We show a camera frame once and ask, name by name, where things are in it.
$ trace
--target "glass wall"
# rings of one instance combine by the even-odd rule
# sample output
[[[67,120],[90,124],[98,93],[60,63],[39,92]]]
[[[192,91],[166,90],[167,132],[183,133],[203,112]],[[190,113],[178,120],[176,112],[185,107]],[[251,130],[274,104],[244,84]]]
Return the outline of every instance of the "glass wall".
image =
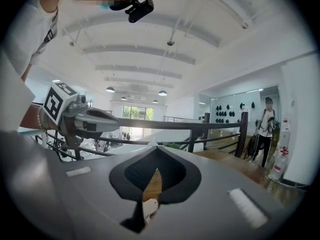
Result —
[[[154,119],[154,109],[140,106],[123,106],[122,118],[152,121]],[[122,132],[129,133],[130,140],[136,141],[152,133],[152,129],[137,127],[122,127]]]

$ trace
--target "man with backpack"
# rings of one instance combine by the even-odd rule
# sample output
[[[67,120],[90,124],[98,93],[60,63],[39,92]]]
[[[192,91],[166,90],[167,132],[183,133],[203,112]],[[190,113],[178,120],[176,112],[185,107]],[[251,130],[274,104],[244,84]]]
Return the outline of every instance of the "man with backpack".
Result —
[[[268,153],[271,145],[273,131],[276,129],[278,120],[276,119],[276,112],[273,110],[273,101],[270,97],[265,98],[266,108],[262,111],[261,119],[257,120],[254,135],[256,140],[254,142],[254,150],[251,162],[255,160],[259,153],[259,149],[264,144],[262,167],[265,167]]]

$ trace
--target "robotic arm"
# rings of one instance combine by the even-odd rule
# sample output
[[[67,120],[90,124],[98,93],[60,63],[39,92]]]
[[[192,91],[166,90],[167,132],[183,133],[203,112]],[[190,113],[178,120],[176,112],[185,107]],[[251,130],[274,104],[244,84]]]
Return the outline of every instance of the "robotic arm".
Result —
[[[79,95],[63,82],[52,83],[43,110],[57,125],[59,133],[65,137],[65,148],[70,150],[79,148],[80,138],[100,137],[103,132],[113,132],[119,128],[116,117],[88,107],[86,96]]]

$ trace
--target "ceiling beam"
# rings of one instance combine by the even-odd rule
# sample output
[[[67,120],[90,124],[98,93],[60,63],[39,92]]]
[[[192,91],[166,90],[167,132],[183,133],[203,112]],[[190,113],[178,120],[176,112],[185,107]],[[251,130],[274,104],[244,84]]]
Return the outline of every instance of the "ceiling beam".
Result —
[[[165,70],[159,70],[148,67],[126,66],[126,65],[97,65],[95,67],[97,71],[112,71],[112,72],[139,72],[153,75],[159,75],[168,78],[182,79],[182,74],[177,74]]]
[[[106,52],[125,52],[125,53],[140,53],[140,54],[150,54],[155,56],[163,57],[165,54],[164,49],[158,49],[147,46],[137,46],[129,44],[117,44],[117,45],[96,45],[90,46],[88,48],[82,49],[85,54],[94,54],[94,53],[106,53]],[[166,53],[166,58],[174,59],[191,65],[196,64],[196,59],[188,55],[181,53]]]
[[[248,24],[244,22],[244,18],[240,15],[246,15],[246,18],[249,17],[252,13],[249,13],[249,10],[244,10],[240,5],[249,4],[248,2],[240,2],[240,5],[237,5],[237,10],[233,9],[232,6],[230,6],[228,3],[226,3],[224,0],[207,0],[208,2],[218,6],[220,9],[224,10],[231,18],[233,18],[243,29],[248,28]],[[235,6],[235,1],[231,0],[232,5]]]
[[[156,82],[135,80],[135,79],[106,77],[104,80],[105,81],[111,81],[111,82],[118,82],[118,83],[129,83],[129,84],[138,84],[138,85],[145,85],[145,86],[158,86],[158,87],[164,87],[164,88],[170,88],[170,89],[174,88],[174,86],[172,84],[156,83]]]
[[[69,26],[65,27],[65,31],[63,31],[62,35],[65,36],[67,33],[73,33],[79,31],[80,29],[86,29],[93,26],[98,26],[101,24],[108,24],[108,23],[121,23],[126,22],[128,26],[131,24],[128,22],[128,16],[123,12],[118,13],[104,13],[100,15],[95,15],[88,17],[87,19],[81,19]],[[138,21],[138,23],[145,23],[145,24],[154,24],[158,26],[165,26],[168,28],[173,28],[175,23],[177,22],[176,17],[155,13],[152,12],[147,16],[143,17]],[[177,26],[178,31],[187,32],[191,23],[184,25],[183,22]],[[214,36],[212,33],[204,30],[199,25],[193,25],[192,28],[189,30],[189,35],[195,36],[196,38],[214,46],[219,47],[219,38]]]

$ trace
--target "person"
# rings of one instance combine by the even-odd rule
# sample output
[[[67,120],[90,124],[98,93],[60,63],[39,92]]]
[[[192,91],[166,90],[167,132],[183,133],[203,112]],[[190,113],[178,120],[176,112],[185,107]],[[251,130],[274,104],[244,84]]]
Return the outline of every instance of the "person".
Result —
[[[57,36],[58,4],[60,0],[28,0],[12,22],[1,45],[4,64],[12,65],[25,82],[32,65],[37,64],[47,44]],[[83,0],[104,5],[131,0]],[[32,104],[27,110],[21,127],[42,130],[57,130],[57,126],[43,109]]]
[[[120,140],[120,141],[124,141],[124,140],[125,140],[125,133],[124,133],[124,132],[122,132],[122,133],[119,135],[118,140]]]
[[[273,122],[276,118],[276,113],[273,110],[273,100],[270,97],[265,98],[266,108],[262,111],[261,119],[257,120],[256,129],[254,135],[256,136],[254,142],[254,150],[251,162],[253,162],[260,150],[260,147],[264,145],[262,167],[265,167],[268,158],[272,135],[273,135]]]

